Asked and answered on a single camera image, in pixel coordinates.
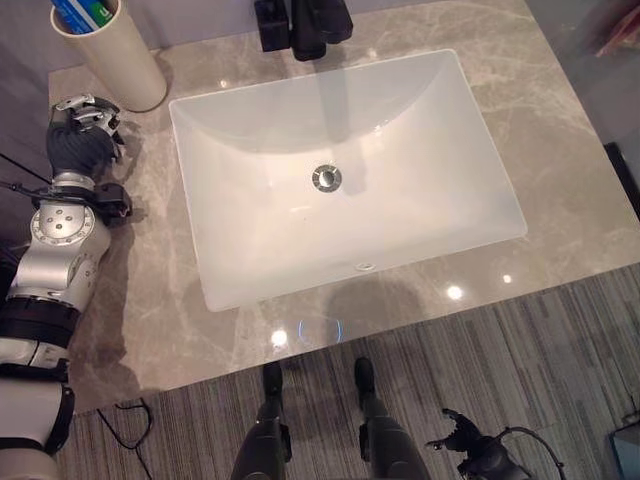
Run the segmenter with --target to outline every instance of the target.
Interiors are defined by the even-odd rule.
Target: black faucet
[[[301,62],[324,57],[327,43],[340,43],[353,32],[344,0],[291,0],[291,32],[283,0],[256,0],[254,6],[262,50],[291,47]]]

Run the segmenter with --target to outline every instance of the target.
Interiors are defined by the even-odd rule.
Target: gray carpet
[[[290,479],[365,478],[353,361],[368,355],[378,393],[416,443],[450,433],[444,406],[486,433],[524,425],[550,442],[574,480],[616,478],[607,434],[640,393],[640,265],[495,305],[294,357],[285,369],[293,437]],[[142,455],[155,479],[227,479],[261,402],[260,369],[164,392],[147,400],[155,424]],[[137,412],[105,410],[123,436],[144,427]],[[555,470],[533,440],[505,441],[540,479]],[[456,479],[461,456],[422,448],[434,480]],[[57,456],[68,479],[143,479],[95,412],[78,416]]]

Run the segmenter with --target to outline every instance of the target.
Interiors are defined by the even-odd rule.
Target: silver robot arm
[[[93,180],[119,154],[118,123],[117,107],[91,95],[52,109],[54,179],[45,193],[27,191],[39,203],[31,245],[0,310],[0,480],[58,478],[50,455],[74,406],[67,347],[109,248],[105,224],[131,210],[121,186]]]

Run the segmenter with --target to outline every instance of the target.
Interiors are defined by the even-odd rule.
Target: undermount sink
[[[170,111],[212,311],[526,233],[452,50]]]

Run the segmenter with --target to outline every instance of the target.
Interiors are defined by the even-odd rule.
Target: white cup
[[[144,112],[157,106],[167,93],[167,81],[144,44],[122,0],[107,0],[113,18],[100,29],[76,35],[55,8],[51,26],[84,57],[87,66],[111,91],[119,106]]]

